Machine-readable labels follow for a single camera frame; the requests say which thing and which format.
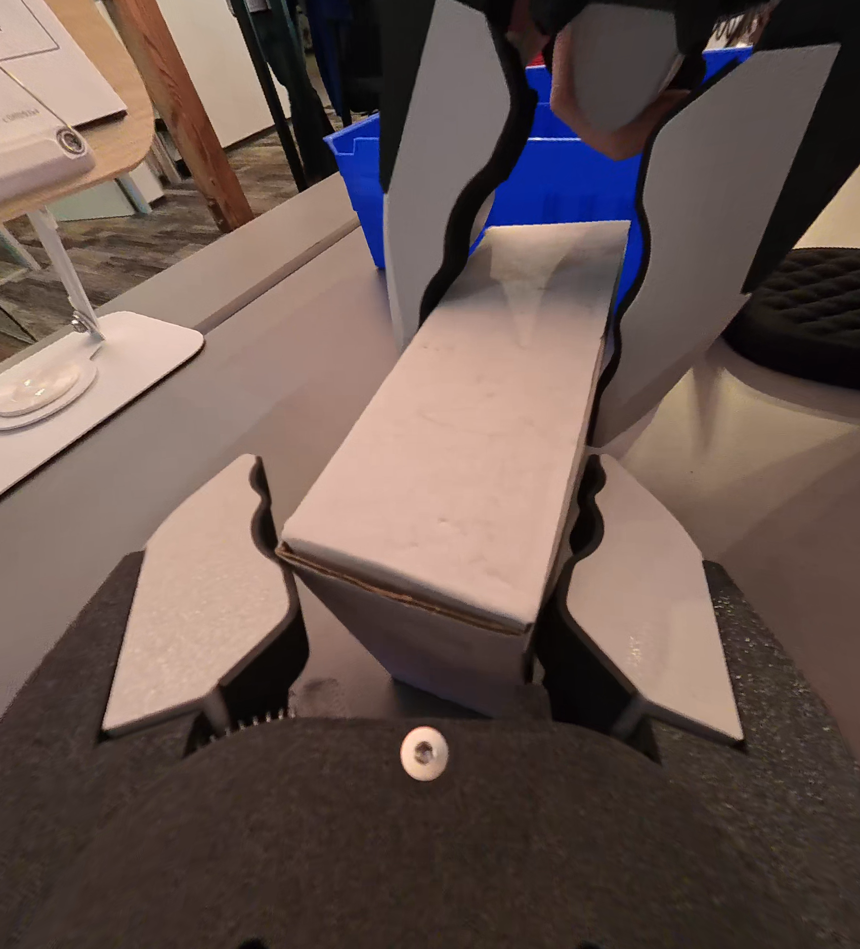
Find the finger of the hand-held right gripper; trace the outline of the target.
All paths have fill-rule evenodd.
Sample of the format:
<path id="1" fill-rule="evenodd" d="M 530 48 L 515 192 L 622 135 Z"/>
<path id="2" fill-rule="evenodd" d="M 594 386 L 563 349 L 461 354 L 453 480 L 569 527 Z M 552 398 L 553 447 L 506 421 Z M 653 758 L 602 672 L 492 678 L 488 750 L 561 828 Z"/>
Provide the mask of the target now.
<path id="1" fill-rule="evenodd" d="M 537 96 L 516 2 L 383 3 L 383 241 L 400 352 L 466 266 Z"/>
<path id="2" fill-rule="evenodd" d="M 744 290 L 839 43 L 753 53 L 697 90 L 649 143 L 642 263 L 612 318 L 588 443 L 656 408 L 720 337 Z"/>

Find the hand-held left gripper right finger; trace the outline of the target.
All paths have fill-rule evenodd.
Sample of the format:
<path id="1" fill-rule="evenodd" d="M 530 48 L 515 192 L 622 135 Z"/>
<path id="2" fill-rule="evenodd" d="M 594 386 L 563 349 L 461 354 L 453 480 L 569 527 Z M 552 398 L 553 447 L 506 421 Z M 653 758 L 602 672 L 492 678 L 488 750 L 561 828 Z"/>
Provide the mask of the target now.
<path id="1" fill-rule="evenodd" d="M 587 453 L 535 625 L 553 719 L 629 741 L 654 719 L 744 741 L 701 552 L 615 458 Z"/>

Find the white sign stand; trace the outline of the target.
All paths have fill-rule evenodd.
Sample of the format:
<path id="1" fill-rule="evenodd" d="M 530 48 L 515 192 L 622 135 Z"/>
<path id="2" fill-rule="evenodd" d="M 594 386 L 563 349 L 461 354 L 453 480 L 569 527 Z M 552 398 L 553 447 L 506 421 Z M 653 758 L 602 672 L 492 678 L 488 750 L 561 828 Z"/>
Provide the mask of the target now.
<path id="1" fill-rule="evenodd" d="M 131 311 L 96 315 L 47 210 L 29 214 L 72 329 L 0 371 L 0 497 L 203 349 L 201 332 Z"/>

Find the printed instruction sheet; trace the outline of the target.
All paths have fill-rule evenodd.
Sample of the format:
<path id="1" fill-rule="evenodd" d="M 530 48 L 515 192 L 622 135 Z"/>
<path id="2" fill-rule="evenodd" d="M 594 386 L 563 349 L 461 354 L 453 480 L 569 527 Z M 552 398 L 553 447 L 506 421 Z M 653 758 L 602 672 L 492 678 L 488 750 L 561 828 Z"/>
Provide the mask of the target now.
<path id="1" fill-rule="evenodd" d="M 0 1 L 0 148 L 127 112 L 43 1 Z"/>

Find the wooden pillar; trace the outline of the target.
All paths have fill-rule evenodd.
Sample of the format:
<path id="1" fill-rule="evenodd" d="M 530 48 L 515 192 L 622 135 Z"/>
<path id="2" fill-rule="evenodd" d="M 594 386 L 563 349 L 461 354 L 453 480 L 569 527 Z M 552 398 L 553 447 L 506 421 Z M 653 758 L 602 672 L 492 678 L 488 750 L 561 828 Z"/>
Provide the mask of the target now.
<path id="1" fill-rule="evenodd" d="M 108 2 L 147 92 L 222 233 L 254 213 L 156 1 Z"/>

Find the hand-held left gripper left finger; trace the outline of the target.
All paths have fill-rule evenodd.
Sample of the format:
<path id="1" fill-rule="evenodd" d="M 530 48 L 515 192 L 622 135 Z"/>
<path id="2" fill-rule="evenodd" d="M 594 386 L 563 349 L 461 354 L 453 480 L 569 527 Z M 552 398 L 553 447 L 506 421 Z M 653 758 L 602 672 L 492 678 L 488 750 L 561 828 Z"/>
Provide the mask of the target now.
<path id="1" fill-rule="evenodd" d="M 255 455 L 235 458 L 163 520 L 142 551 L 105 736 L 187 714 L 221 735 L 285 714 L 309 644 L 277 544 Z"/>

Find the black pole stand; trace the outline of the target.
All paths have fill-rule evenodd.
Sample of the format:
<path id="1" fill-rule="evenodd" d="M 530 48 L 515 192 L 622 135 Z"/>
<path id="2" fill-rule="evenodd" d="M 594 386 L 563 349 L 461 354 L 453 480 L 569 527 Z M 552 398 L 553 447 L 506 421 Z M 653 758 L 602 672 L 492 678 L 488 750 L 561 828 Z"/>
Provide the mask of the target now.
<path id="1" fill-rule="evenodd" d="M 229 1 L 234 18 L 246 44 L 246 49 L 269 107 L 273 125 L 288 161 L 294 183 L 301 193 L 308 187 L 305 168 L 300 152 L 294 140 L 291 125 L 285 116 L 282 102 L 278 96 L 270 65 L 259 41 L 253 18 L 245 1 Z"/>

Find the white clip bar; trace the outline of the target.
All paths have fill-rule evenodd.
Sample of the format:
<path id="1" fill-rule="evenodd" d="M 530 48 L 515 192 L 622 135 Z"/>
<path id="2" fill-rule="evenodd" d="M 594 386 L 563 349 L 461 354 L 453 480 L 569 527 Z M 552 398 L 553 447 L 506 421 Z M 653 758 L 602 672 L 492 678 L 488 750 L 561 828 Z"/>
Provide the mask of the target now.
<path id="1" fill-rule="evenodd" d="M 0 205 L 31 191 L 91 171 L 95 155 L 86 140 L 66 126 L 50 127 L 0 145 Z"/>

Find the white cardboard mailer box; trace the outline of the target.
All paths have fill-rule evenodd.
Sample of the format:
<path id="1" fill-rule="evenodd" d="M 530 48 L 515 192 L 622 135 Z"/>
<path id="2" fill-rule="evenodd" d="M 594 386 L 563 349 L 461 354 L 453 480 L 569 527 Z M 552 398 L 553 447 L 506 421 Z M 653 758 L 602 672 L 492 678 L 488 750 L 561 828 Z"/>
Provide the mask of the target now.
<path id="1" fill-rule="evenodd" d="M 487 231 L 281 529 L 395 681 L 490 718 L 531 681 L 628 231 Z"/>

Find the person's right hand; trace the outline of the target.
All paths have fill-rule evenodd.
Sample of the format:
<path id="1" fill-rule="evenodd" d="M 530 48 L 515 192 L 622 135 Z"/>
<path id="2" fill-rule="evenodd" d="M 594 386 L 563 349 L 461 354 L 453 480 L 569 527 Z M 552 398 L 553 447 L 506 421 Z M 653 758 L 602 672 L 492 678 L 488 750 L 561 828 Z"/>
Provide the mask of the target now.
<path id="1" fill-rule="evenodd" d="M 588 147 L 611 160 L 627 160 L 640 154 L 663 118 L 689 95 L 688 89 L 665 87 L 629 123 L 617 129 L 604 129 L 590 119 L 577 101 L 573 72 L 576 59 L 571 27 L 566 27 L 555 38 L 552 112 Z"/>

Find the wooden sign board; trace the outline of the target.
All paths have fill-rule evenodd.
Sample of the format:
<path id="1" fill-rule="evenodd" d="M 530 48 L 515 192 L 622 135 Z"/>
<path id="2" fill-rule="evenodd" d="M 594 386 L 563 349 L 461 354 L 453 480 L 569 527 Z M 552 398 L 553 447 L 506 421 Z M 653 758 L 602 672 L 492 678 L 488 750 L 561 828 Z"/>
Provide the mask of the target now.
<path id="1" fill-rule="evenodd" d="M 0 223 L 48 207 L 54 202 L 134 170 L 146 159 L 154 136 L 154 109 L 137 65 L 99 2 L 48 1 L 43 6 L 63 26 L 120 98 L 125 112 L 83 131 L 94 167 L 67 181 L 29 186 L 0 202 Z"/>

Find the black quilted mesh seat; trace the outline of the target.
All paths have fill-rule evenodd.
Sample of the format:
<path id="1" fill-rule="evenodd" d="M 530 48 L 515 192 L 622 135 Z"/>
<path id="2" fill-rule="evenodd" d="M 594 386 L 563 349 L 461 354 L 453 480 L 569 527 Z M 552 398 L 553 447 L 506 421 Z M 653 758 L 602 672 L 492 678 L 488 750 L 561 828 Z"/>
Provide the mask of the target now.
<path id="1" fill-rule="evenodd" d="M 860 248 L 792 250 L 722 337 L 763 368 L 860 391 Z"/>

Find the blue plastic storage bin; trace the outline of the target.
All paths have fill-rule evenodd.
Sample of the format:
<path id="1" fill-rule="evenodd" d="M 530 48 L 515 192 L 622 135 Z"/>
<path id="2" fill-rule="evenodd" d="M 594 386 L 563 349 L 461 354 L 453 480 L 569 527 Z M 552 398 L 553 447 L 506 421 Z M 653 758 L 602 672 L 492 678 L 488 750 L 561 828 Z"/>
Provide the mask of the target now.
<path id="1" fill-rule="evenodd" d="M 619 294 L 636 276 L 643 235 L 635 207 L 641 157 L 614 161 L 586 146 L 551 111 L 544 64 L 527 69 L 538 96 L 531 136 L 510 177 L 495 192 L 491 226 L 582 221 L 630 222 Z M 372 115 L 327 136 L 350 203 L 377 268 L 385 263 L 383 193 L 379 182 L 380 117 Z"/>

